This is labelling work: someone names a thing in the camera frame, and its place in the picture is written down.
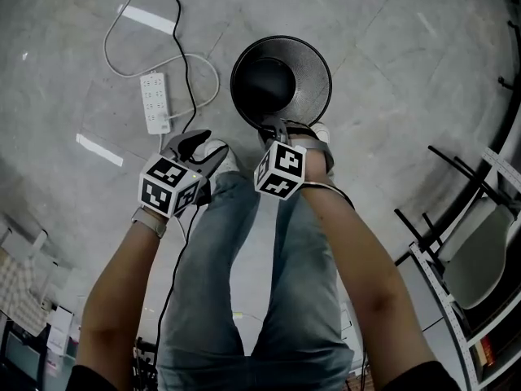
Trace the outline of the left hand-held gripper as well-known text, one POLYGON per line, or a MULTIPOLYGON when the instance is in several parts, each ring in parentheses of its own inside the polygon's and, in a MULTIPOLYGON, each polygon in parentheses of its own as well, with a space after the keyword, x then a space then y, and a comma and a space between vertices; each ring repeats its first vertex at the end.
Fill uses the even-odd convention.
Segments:
POLYGON ((139 175, 141 205, 171 218, 180 217, 190 205, 201 207, 210 203, 209 179, 226 159, 229 147, 218 146, 202 160, 191 157, 211 133, 211 130, 190 130, 175 135, 160 149, 160 154, 150 157, 139 175))

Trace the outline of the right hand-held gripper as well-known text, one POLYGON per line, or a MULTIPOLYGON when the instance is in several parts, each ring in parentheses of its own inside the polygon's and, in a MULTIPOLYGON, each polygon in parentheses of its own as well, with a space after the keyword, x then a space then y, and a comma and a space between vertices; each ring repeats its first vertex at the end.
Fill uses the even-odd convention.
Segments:
POLYGON ((307 149, 284 144, 289 140, 287 127, 275 116, 263 117, 261 140, 265 154, 254 171, 254 188, 261 194, 287 200, 304 183, 307 149))

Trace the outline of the black mesh waste bin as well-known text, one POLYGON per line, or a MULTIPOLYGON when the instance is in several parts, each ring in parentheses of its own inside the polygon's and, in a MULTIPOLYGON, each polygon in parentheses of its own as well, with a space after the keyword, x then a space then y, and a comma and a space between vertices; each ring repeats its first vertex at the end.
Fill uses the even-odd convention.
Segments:
POLYGON ((323 56, 297 37, 264 37, 238 57, 230 93, 239 115, 256 130, 274 119, 313 125, 327 110, 331 71, 323 56))

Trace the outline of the person's left forearm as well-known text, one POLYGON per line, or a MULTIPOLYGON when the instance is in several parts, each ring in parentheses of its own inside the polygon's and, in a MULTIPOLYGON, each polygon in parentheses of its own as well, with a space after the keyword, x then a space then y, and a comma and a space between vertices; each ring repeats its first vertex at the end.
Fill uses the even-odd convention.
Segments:
POLYGON ((131 360, 151 267, 160 237, 154 226, 168 220, 140 208, 120 246, 94 284, 81 321, 76 363, 108 380, 118 391, 131 390, 131 360))

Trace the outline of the person's right forearm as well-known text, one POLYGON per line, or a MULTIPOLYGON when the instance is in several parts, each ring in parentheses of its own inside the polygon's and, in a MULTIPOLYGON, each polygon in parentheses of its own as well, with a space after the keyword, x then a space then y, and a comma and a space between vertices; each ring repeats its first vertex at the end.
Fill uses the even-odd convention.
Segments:
POLYGON ((434 360, 408 290, 393 260, 354 208, 330 189, 324 155, 309 150, 304 198, 321 223, 355 310, 376 389, 434 360))

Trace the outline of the person's left white shoe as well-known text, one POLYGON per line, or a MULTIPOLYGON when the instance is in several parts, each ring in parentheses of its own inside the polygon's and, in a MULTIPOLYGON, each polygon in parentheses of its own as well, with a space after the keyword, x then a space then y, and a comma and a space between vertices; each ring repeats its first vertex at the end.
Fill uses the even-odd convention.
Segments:
POLYGON ((234 152, 229 148, 229 146, 220 139, 213 139, 211 141, 206 142, 204 147, 204 155, 208 156, 209 154, 213 153, 220 147, 227 147, 228 152, 226 154, 225 159, 221 162, 219 167, 214 173, 214 176, 217 176, 219 174, 227 173, 227 172, 238 172, 239 171, 239 165, 237 162, 237 158, 234 154, 234 152))

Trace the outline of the person's white shoe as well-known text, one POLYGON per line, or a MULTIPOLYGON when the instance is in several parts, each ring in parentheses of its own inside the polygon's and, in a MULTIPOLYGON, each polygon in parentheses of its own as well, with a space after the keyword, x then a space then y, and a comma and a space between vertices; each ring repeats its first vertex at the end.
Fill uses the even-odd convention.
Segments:
POLYGON ((221 162, 219 167, 214 173, 214 176, 217 176, 219 174, 227 173, 227 172, 238 172, 239 171, 239 165, 237 162, 237 158, 234 154, 234 152, 229 148, 229 146, 220 139, 213 139, 211 141, 206 142, 204 147, 204 155, 208 156, 209 154, 213 153, 220 147, 227 147, 228 152, 226 154, 225 159, 221 162))
POLYGON ((288 141, 284 144, 292 147, 302 147, 307 150, 329 151, 330 132, 320 122, 315 125, 305 125, 295 121, 283 121, 288 141))

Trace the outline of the person's right white shoe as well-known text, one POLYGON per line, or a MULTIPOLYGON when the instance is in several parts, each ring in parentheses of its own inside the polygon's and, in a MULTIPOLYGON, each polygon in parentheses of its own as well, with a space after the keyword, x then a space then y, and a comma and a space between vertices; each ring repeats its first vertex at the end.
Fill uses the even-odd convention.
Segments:
POLYGON ((329 151, 330 132, 320 122, 315 125, 305 125, 295 121, 283 121, 288 141, 284 144, 292 147, 302 147, 307 150, 329 151))

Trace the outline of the white power strip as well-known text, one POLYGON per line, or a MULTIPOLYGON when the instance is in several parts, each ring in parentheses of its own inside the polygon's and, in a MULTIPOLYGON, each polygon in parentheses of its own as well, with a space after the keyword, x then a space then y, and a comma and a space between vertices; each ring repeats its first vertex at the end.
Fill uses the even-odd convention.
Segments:
POLYGON ((143 75, 140 77, 140 85, 148 133, 168 134, 171 125, 164 74, 153 71, 143 75))

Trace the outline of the person's blue jeans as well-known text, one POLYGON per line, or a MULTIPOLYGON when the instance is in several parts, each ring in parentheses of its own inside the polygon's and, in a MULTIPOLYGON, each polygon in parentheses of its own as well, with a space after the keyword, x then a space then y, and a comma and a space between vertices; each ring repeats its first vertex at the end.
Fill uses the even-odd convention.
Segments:
POLYGON ((341 391, 352 351, 341 338, 337 269, 300 194, 278 206, 269 308, 254 350, 232 318, 230 272, 260 197, 237 171, 217 176, 190 235, 160 329, 160 391, 341 391))

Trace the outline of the checkered cloth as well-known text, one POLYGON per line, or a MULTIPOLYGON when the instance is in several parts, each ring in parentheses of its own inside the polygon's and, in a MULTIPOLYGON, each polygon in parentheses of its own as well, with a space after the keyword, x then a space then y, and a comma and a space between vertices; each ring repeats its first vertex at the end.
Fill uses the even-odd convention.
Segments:
POLYGON ((0 248, 0 311, 30 335, 38 336, 46 327, 49 311, 30 291, 34 280, 31 258, 20 264, 0 248))

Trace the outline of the white perforated rack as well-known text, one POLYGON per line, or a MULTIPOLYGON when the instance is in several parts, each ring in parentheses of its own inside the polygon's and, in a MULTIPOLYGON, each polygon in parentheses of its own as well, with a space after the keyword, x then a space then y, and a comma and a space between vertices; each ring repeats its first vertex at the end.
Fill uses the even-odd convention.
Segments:
MULTIPOLYGON (((474 170, 478 176, 493 189, 521 205, 521 174, 490 149, 484 151, 483 158, 486 174, 498 182, 508 182, 516 193, 508 196, 488 182, 483 174, 474 170)), ((464 200, 462 210, 450 220, 446 228, 433 226, 440 232, 441 240, 448 238, 477 196, 478 188, 469 184, 471 194, 464 200)), ((440 246, 431 229, 429 235, 422 237, 432 252, 439 250, 440 246)), ((464 310, 457 304, 418 240, 411 244, 409 253, 440 307, 451 336, 449 342, 458 355, 457 365, 464 380, 462 389, 488 391, 506 387, 516 373, 521 373, 521 211, 508 231, 506 266, 500 281, 487 298, 471 309, 464 310)))

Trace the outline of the black metal stand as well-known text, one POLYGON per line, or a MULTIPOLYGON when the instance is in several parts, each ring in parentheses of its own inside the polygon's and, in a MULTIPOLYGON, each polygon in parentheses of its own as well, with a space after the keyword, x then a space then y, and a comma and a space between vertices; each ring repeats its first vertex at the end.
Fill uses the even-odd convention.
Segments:
POLYGON ((514 63, 514 80, 512 82, 505 81, 505 78, 499 76, 497 82, 505 89, 515 91, 517 88, 517 80, 521 77, 521 28, 515 24, 512 20, 508 20, 507 25, 514 31, 515 36, 515 54, 517 56, 516 62, 514 63))

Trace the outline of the grey folding chair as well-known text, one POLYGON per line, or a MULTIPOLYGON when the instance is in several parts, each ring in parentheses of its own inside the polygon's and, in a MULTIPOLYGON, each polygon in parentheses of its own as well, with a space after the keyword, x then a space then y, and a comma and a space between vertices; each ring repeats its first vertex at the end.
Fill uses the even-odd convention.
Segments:
POLYGON ((477 196, 446 240, 430 227, 440 246, 436 253, 399 209, 395 214, 427 251, 457 304, 468 310, 487 298, 500 281, 506 266, 508 231, 521 205, 493 189, 460 158, 449 158, 433 146, 428 149, 465 175, 478 188, 477 196))

